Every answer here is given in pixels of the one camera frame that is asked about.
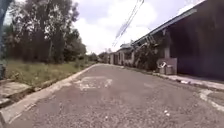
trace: green grass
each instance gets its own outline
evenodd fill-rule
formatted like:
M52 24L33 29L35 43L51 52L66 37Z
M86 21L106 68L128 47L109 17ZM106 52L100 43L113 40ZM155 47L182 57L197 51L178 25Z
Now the green grass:
M68 77L91 64L84 61L63 64L44 64L8 60L6 65L6 78L30 86L38 86L49 80L59 80Z

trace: road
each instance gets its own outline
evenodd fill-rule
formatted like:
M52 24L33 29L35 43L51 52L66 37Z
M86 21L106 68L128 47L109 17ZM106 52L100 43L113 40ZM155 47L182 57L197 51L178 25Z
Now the road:
M100 65L22 113L9 128L223 128L200 89Z

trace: power line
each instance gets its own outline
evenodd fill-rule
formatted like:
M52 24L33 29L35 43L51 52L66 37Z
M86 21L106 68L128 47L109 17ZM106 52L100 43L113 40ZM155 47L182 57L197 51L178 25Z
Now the power line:
M131 24L131 22L133 21L134 17L136 16L136 14L138 13L139 9L141 8L142 4L144 3L144 0L137 0L135 7L132 10L131 15L129 16L128 20L121 26L121 28L119 29L116 38L114 40L113 46L116 46L118 43L118 40L124 35L124 33L126 32L127 28L129 27L129 25Z

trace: concrete road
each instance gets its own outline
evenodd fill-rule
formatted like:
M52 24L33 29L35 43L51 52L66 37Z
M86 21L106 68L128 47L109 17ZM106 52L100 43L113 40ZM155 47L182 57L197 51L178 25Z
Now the concrete road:
M199 89L101 65L40 100L10 128L223 128Z

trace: house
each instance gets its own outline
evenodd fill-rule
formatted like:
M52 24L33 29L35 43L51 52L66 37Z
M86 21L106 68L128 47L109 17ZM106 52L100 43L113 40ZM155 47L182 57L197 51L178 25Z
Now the house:
M110 64L131 66L134 63L134 52L131 43L122 44L121 48L111 53Z
M224 80L224 1L207 0L133 42L166 44L158 63L175 73Z

